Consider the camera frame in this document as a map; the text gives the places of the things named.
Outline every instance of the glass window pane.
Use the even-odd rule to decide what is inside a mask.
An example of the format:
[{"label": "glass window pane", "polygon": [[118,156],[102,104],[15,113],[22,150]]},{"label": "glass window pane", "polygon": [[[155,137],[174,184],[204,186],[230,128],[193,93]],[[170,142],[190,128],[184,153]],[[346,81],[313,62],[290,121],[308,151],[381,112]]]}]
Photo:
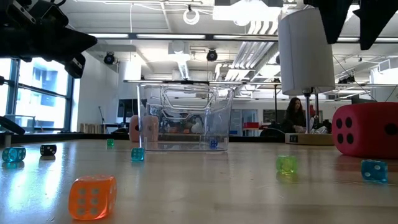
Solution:
[{"label": "glass window pane", "polygon": [[10,71],[11,71],[11,59],[1,58],[0,59],[0,75],[4,77],[6,80],[10,79]]},{"label": "glass window pane", "polygon": [[16,115],[35,116],[36,127],[63,128],[66,100],[18,89]]},{"label": "glass window pane", "polygon": [[0,86],[0,116],[6,114],[7,96],[8,96],[8,86],[7,85]]},{"label": "glass window pane", "polygon": [[66,95],[68,75],[58,62],[33,58],[31,63],[21,61],[19,83]]}]

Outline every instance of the wooden table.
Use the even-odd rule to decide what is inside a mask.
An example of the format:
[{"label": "wooden table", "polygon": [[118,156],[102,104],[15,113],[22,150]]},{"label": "wooden table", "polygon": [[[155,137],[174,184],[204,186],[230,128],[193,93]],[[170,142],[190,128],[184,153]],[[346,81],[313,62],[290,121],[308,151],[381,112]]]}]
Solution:
[{"label": "wooden table", "polygon": [[[84,223],[398,223],[398,162],[390,184],[362,181],[361,159],[334,147],[231,143],[228,152],[147,153],[131,162],[128,141],[57,142],[55,160],[40,144],[25,145],[18,168],[2,165],[0,223],[64,224],[73,181],[111,174],[118,182],[114,213]],[[277,175],[278,155],[294,155],[298,174]]]}]

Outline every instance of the translucent blue die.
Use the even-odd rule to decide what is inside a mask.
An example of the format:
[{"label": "translucent blue die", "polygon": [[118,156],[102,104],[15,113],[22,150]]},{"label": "translucent blue die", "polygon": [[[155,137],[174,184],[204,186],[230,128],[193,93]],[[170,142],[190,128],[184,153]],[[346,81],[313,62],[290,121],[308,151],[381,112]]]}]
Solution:
[{"label": "translucent blue die", "polygon": [[8,147],[2,152],[2,159],[4,162],[19,162],[23,161],[26,156],[26,149],[24,147]]},{"label": "translucent blue die", "polygon": [[211,140],[210,141],[210,149],[217,149],[218,141],[217,140]]},{"label": "translucent blue die", "polygon": [[143,161],[145,158],[144,148],[133,148],[131,149],[131,160],[132,161]]},{"label": "translucent blue die", "polygon": [[388,168],[385,162],[364,160],[361,163],[361,173],[364,180],[388,182]]}]

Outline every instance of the woman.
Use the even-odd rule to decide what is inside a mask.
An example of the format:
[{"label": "woman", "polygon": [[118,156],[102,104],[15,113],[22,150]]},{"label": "woman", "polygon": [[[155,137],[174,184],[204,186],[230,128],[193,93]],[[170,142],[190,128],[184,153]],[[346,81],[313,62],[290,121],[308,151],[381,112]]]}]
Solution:
[{"label": "woman", "polygon": [[300,99],[294,97],[290,100],[286,110],[284,128],[286,133],[304,133],[305,116]]}]

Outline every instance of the translucent orange die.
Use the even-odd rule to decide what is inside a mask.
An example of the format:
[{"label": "translucent orange die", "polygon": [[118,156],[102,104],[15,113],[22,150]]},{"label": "translucent orange die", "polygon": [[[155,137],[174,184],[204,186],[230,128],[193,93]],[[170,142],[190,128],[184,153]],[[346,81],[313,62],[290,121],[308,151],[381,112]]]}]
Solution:
[{"label": "translucent orange die", "polygon": [[109,215],[116,203],[116,179],[111,175],[80,177],[69,193],[69,213],[77,220],[96,220]]}]

